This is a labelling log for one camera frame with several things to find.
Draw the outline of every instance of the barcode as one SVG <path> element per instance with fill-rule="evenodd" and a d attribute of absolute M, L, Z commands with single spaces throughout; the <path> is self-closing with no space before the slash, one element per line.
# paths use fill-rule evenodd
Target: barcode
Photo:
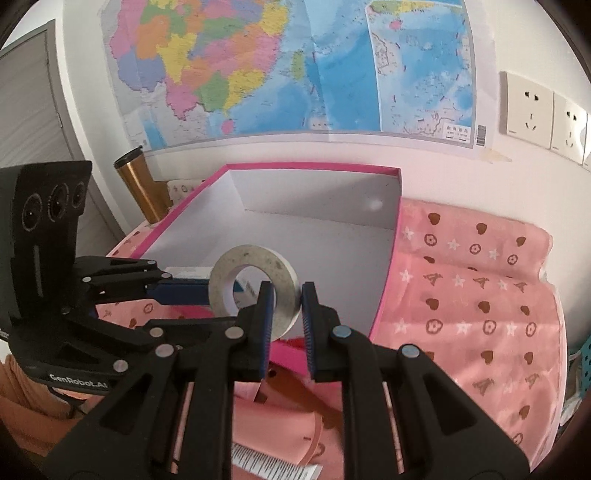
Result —
<path fill-rule="evenodd" d="M 478 132 L 476 133 L 476 145 L 484 147 L 486 142 L 486 126 L 478 125 Z"/>
<path fill-rule="evenodd" d="M 232 444 L 232 463 L 265 480 L 316 480 L 321 465 L 295 465 L 238 443 Z"/>

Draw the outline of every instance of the wall socket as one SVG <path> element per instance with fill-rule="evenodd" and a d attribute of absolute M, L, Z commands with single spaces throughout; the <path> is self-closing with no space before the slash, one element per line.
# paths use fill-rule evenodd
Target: wall socket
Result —
<path fill-rule="evenodd" d="M 506 134 L 550 148 L 554 95 L 546 87 L 506 73 Z"/>
<path fill-rule="evenodd" d="M 583 154 L 583 167 L 591 171 L 591 113 L 587 114 L 587 141 Z"/>
<path fill-rule="evenodd" d="M 587 112 L 554 92 L 554 122 L 550 149 L 579 165 L 587 137 Z"/>

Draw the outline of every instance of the masking tape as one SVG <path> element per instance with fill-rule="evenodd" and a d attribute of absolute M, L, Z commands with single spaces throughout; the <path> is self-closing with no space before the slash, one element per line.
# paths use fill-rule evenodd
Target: masking tape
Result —
<path fill-rule="evenodd" d="M 224 253 L 209 278 L 209 303 L 218 317 L 238 315 L 233 285 L 246 267 L 257 267 L 271 280 L 275 289 L 275 310 L 271 340 L 285 335 L 300 314 L 301 290 L 296 271 L 277 252 L 257 245 L 240 245 Z"/>

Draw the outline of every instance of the gold cylinder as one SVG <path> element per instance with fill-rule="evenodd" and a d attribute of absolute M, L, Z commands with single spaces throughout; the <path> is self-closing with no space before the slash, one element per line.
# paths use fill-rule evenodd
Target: gold cylinder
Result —
<path fill-rule="evenodd" d="M 134 148 L 118 159 L 114 164 L 129 192 L 133 195 L 148 223 L 157 223 L 166 217 L 168 202 L 162 191 L 162 185 L 156 183 L 148 169 L 142 147 Z"/>

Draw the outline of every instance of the camera lens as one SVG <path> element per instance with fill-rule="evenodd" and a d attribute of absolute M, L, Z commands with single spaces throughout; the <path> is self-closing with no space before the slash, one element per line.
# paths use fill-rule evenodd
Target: camera lens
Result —
<path fill-rule="evenodd" d="M 80 182 L 78 185 L 76 185 L 76 188 L 74 189 L 74 193 L 72 195 L 72 206 L 74 208 L 78 208 L 80 205 L 82 205 L 82 201 L 84 200 L 84 193 L 84 184 Z"/>
<path fill-rule="evenodd" d="M 64 216 L 68 206 L 68 187 L 62 183 L 53 189 L 49 197 L 49 218 L 52 221 Z"/>
<path fill-rule="evenodd" d="M 43 204 L 41 197 L 34 193 L 25 202 L 25 206 L 22 209 L 22 226 L 27 231 L 32 231 L 41 220 L 41 210 Z"/>

